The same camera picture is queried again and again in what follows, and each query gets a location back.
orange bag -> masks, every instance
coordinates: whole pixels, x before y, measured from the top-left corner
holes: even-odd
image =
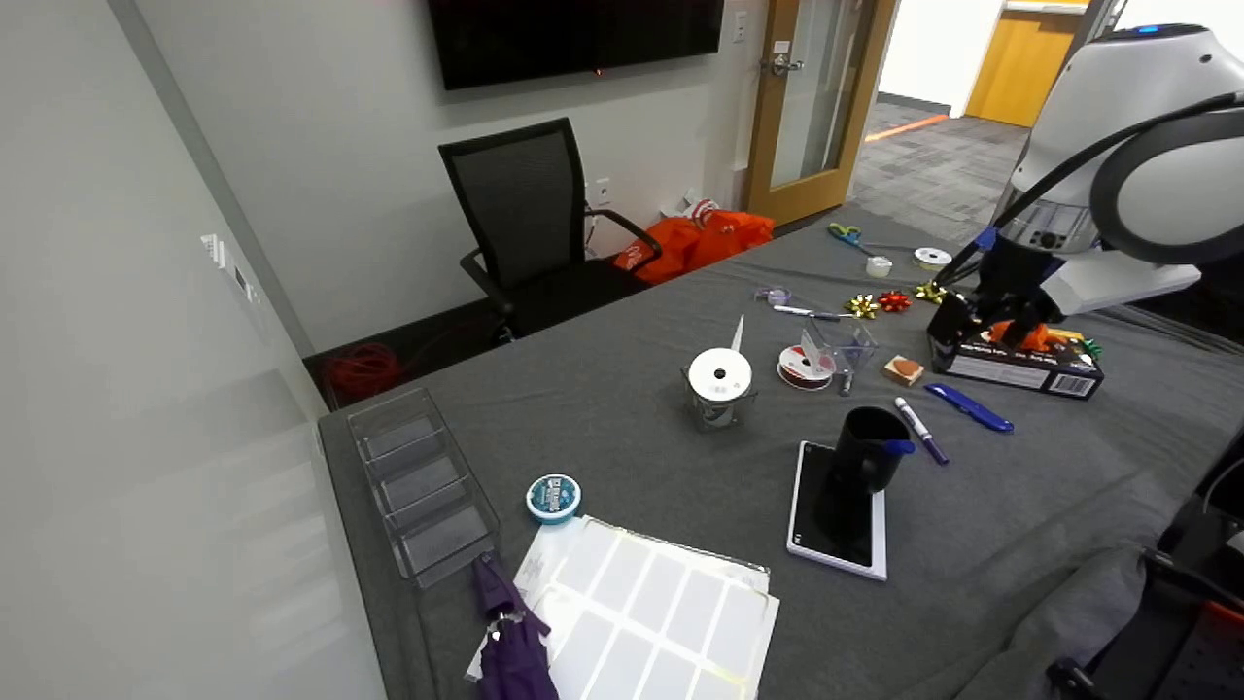
[[[744,249],[773,243],[773,217],[759,217],[748,212],[703,212],[702,213],[702,243],[689,257],[689,267],[703,267],[727,262]]]
[[[660,245],[657,262],[633,267],[637,262],[651,257],[651,245],[633,243],[613,257],[613,265],[622,274],[633,274],[641,284],[667,284],[667,279],[689,274],[689,254],[702,243],[698,217],[660,217],[651,225],[651,236]]]
[[[651,236],[660,245],[657,262],[637,267],[637,262],[644,262],[651,249],[633,243],[613,257],[613,267],[633,274],[644,284],[667,284],[691,267],[773,243],[773,217],[759,217],[748,212],[703,212],[698,217],[660,217],[651,225]]]

gray table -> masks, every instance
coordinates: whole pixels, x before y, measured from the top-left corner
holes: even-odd
[[[801,318],[773,317],[759,288],[840,306],[924,279],[908,262],[930,245],[922,232],[851,212],[835,217],[902,262],[900,275],[867,279],[858,254],[809,225],[380,400],[436,400],[512,568],[537,532],[523,493],[547,471],[585,483],[585,514],[766,563],[783,616],[764,696],[993,696],[1011,683],[1020,696],[1050,648],[1089,652],[1128,616],[1121,593],[1136,593],[1136,551],[1244,423],[1244,349],[1147,310],[1079,318],[1106,348],[1108,383],[1094,400],[954,383],[1020,423],[993,435],[880,370],[895,349],[930,363],[932,306],[917,302],[871,324],[880,354],[851,397],[796,392],[770,367]],[[682,372],[698,349],[727,343],[744,310],[759,370],[748,423],[702,432]],[[835,435],[848,409],[891,397],[910,397],[954,458],[932,467],[917,451],[891,483],[891,585],[788,555],[796,440]],[[358,411],[367,403],[328,416],[324,446],[387,683],[392,696],[470,696],[464,665],[481,630],[470,577],[432,593],[398,577],[358,471]]]

white robot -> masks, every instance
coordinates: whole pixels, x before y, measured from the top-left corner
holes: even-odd
[[[1165,295],[1244,254],[1244,63],[1207,26],[1084,44],[1050,88],[997,221],[937,284],[981,267],[971,328]]]

roll of tape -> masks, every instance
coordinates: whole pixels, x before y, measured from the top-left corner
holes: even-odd
[[[948,254],[945,249],[914,249],[914,257],[922,262],[922,267],[945,267],[948,265]]]
[[[867,267],[867,275],[884,279],[884,275],[891,275],[895,262],[891,257],[867,257],[865,267]]]
[[[523,502],[537,521],[551,524],[581,511],[585,492],[573,473],[542,473]]]
[[[691,409],[703,423],[738,419],[738,400],[752,389],[752,363],[730,348],[713,348],[689,367]]]
[[[835,372],[832,358],[813,363],[801,348],[783,348],[778,376],[796,389],[825,389]]]

white paper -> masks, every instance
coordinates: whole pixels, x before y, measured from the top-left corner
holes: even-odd
[[[594,516],[537,532],[512,577],[551,626],[563,700],[752,700],[778,624],[770,573]]]

